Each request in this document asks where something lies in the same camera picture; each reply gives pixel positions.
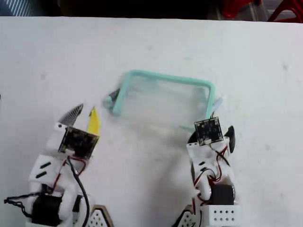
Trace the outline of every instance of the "perforated white bracket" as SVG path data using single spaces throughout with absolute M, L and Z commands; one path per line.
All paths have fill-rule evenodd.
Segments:
M 202 206 L 204 227 L 241 226 L 241 207 L 239 205 Z
M 189 211 L 185 211 L 178 224 L 178 227 L 193 227 L 193 226 L 196 226 L 196 225 L 194 225 L 194 223 L 195 223 L 194 215 Z
M 94 210 L 89 219 L 89 227 L 109 227 L 101 210 Z

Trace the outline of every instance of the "cable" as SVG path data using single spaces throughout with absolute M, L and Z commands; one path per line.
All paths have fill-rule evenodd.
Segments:
M 80 162 L 82 162 L 83 163 L 83 167 L 82 167 L 82 169 L 79 171 L 79 173 L 78 173 L 78 176 L 80 176 L 80 174 L 84 171 L 84 169 L 85 169 L 85 167 L 86 167 L 86 162 L 83 160 L 83 159 L 81 159 L 81 158 L 76 158 L 76 157 L 70 157 L 70 159 L 72 159 L 72 160 L 76 160 L 76 161 L 80 161 Z M 57 175 L 57 177 L 56 177 L 56 179 L 55 179 L 55 182 L 54 182 L 54 184 L 53 184 L 53 188 L 52 188 L 52 192 L 54 192 L 54 190 L 55 190 L 55 188 L 56 188 L 56 186 L 57 186 L 57 183 L 58 183 L 58 180 L 59 180 L 59 178 L 60 178 L 60 176 L 61 176 L 61 169 L 62 169 L 62 167 L 63 166 L 65 166 L 65 164 L 68 164 L 67 162 L 66 162 L 66 160 L 64 160 L 64 162 L 62 163 L 62 166 L 61 166 L 61 168 L 60 168 L 60 170 L 59 170 L 59 173 L 58 173 L 58 175 Z
M 225 150 L 227 149 L 227 146 L 225 146 L 221 152 L 216 151 L 215 149 L 213 149 L 212 146 L 211 146 L 211 144 L 209 144 L 209 147 L 211 148 L 211 150 L 213 150 L 214 152 L 216 152 L 217 155 L 220 156 L 220 157 L 226 162 L 226 164 L 227 164 L 228 166 L 231 166 L 231 165 L 229 164 L 229 162 L 227 161 L 227 159 L 221 154 L 221 152 L 223 152 L 223 151 L 225 151 Z
M 84 219 L 84 222 L 83 222 L 83 225 L 82 225 L 82 227 L 85 227 L 86 224 L 87 224 L 87 222 L 88 222 L 88 220 L 89 220 L 89 199 L 88 199 L 87 194 L 85 192 L 85 189 L 84 189 L 84 187 L 83 187 L 83 185 L 82 185 L 82 183 L 81 183 L 81 181 L 79 179 L 79 176 L 75 172 L 74 166 L 72 165 L 71 159 L 70 159 L 69 156 L 67 157 L 67 161 L 70 164 L 72 174 L 73 174 L 75 180 L 77 181 L 79 187 L 81 188 L 83 196 L 84 196 L 84 199 L 85 199 L 85 203 L 86 203 L 86 216 L 85 216 L 85 219 Z
M 32 215 L 25 211 L 25 207 L 24 207 L 23 203 L 20 202 L 20 201 L 16 202 L 14 200 L 26 199 L 26 198 L 31 197 L 31 196 L 38 196 L 38 195 L 42 195 L 42 194 L 44 194 L 44 193 L 43 192 L 33 192 L 33 193 L 30 193 L 30 194 L 27 194 L 27 195 L 7 197 L 4 200 L 4 204 L 8 203 L 8 204 L 11 204 L 13 206 L 19 207 L 19 208 L 21 208 L 21 211 L 22 211 L 22 213 L 24 214 L 25 217 L 32 218 Z
M 84 169 L 85 169 L 85 167 L 86 167 L 86 162 L 85 162 L 83 159 L 77 158 L 77 157 L 70 157 L 70 159 L 76 160 L 76 161 L 79 161 L 79 162 L 82 162 L 82 163 L 83 163 L 82 169 L 78 172 L 78 176 L 80 176 L 80 174 L 84 171 Z

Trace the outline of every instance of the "white plastic part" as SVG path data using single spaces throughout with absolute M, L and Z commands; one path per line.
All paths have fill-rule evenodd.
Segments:
M 50 163 L 50 165 L 43 167 L 43 165 L 47 163 Z M 46 184 L 53 188 L 53 184 L 58 174 L 61 174 L 55 190 L 56 192 L 61 192 L 63 194 L 58 214 L 60 220 L 65 221 L 72 218 L 72 208 L 78 195 L 79 186 L 73 177 L 70 166 L 62 166 L 62 164 L 63 160 L 51 156 L 39 155 L 28 180 L 30 192 L 39 192 L 42 184 Z M 29 213 L 32 211 L 35 198 L 36 197 L 29 197 L 26 202 L 26 210 Z
M 89 200 L 89 213 L 91 213 L 95 201 L 94 199 L 88 195 L 88 200 Z M 77 219 L 74 221 L 74 227 L 82 227 L 83 222 L 85 220 L 86 216 L 86 203 L 84 197 L 81 198 L 80 205 L 79 205 L 79 213 L 77 215 Z
M 43 168 L 43 165 L 47 163 L 51 163 L 51 164 Z M 61 166 L 62 166 L 61 160 L 58 160 L 52 156 L 39 155 L 38 159 L 34 164 L 32 172 L 29 175 L 28 181 L 37 182 L 40 184 L 46 184 L 49 187 L 52 187 Z M 44 172 L 46 172 L 46 174 L 39 177 L 39 174 L 42 174 Z
M 241 225 L 241 207 L 239 205 L 202 206 L 203 227 L 239 227 Z
M 196 217 L 190 211 L 185 211 L 178 227 L 192 227 L 194 223 L 196 223 Z
M 199 146 L 197 142 L 187 144 L 187 151 L 194 166 L 195 179 L 199 179 L 196 182 L 195 187 L 201 192 L 201 198 L 205 201 L 209 200 L 211 196 L 211 188 L 207 179 L 207 175 L 214 176 L 215 174 L 215 177 L 219 176 L 218 164 L 216 161 L 217 153 L 214 150 L 220 152 L 224 149 L 225 146 L 227 146 L 227 150 L 224 154 L 224 157 L 228 159 L 228 156 L 230 154 L 228 137 L 224 137 L 223 141 L 212 143 L 210 145 L 207 144 Z M 221 158 L 219 159 L 219 164 L 222 170 L 222 177 L 220 181 L 228 180 L 229 184 L 233 184 L 233 182 L 231 182 L 228 177 L 230 172 L 232 172 L 232 169 L 224 161 L 222 161 Z M 202 168 L 207 168 L 210 170 L 206 170 L 200 176 L 202 173 Z
M 94 210 L 89 218 L 89 227 L 109 227 L 101 210 Z

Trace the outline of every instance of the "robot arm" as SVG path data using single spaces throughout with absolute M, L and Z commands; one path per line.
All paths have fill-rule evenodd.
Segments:
M 5 200 L 22 209 L 27 227 L 81 227 L 88 222 L 94 203 L 78 176 L 87 167 L 99 139 L 99 122 L 95 108 L 82 116 L 81 112 L 83 105 L 73 108 L 55 124 L 44 153 L 29 175 L 31 193 Z M 27 197 L 25 206 L 13 201 Z
M 235 146 L 234 129 L 231 126 L 223 136 L 217 117 L 196 122 L 195 127 L 187 151 L 197 194 L 193 211 L 183 212 L 174 226 L 238 227 L 241 208 L 229 163 Z

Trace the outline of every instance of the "black wire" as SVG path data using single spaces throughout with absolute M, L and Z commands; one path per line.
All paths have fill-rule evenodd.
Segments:
M 20 201 L 16 202 L 14 200 L 26 199 L 26 198 L 31 197 L 31 196 L 38 196 L 38 195 L 42 195 L 42 194 L 43 194 L 43 192 L 33 192 L 33 193 L 30 193 L 30 194 L 27 194 L 27 195 L 7 197 L 4 200 L 4 204 L 8 203 L 8 204 L 11 204 L 13 206 L 19 207 L 19 208 L 21 208 L 21 211 L 22 211 L 22 213 L 24 214 L 25 217 L 32 218 L 32 215 L 25 211 L 25 207 L 24 207 L 23 203 L 20 202 Z
M 85 189 L 84 189 L 84 187 L 83 187 L 83 185 L 82 185 L 82 183 L 81 183 L 81 181 L 80 181 L 78 175 L 77 175 L 76 172 L 75 172 L 74 166 L 72 165 L 69 156 L 67 157 L 67 161 L 68 161 L 69 164 L 70 164 L 72 174 L 73 174 L 75 180 L 77 181 L 78 185 L 80 186 L 80 188 L 81 188 L 81 190 L 82 190 L 82 193 L 83 193 L 83 196 L 84 196 L 84 199 L 85 199 L 85 203 L 86 203 L 86 216 L 85 216 L 85 219 L 84 219 L 84 222 L 83 222 L 83 225 L 82 225 L 82 227 L 85 227 L 86 224 L 87 224 L 87 222 L 89 221 L 89 199 L 88 199 L 88 197 L 87 197 L 87 194 L 86 194 L 86 192 L 85 192 Z
M 227 161 L 227 159 L 226 159 L 219 151 L 216 151 L 215 149 L 213 149 L 212 146 L 211 146 L 210 144 L 209 144 L 209 147 L 211 148 L 211 150 L 213 150 L 214 152 L 216 152 L 217 155 L 220 156 L 220 157 L 226 162 L 226 164 L 227 164 L 228 166 L 231 166 L 231 165 L 229 164 L 229 162 Z

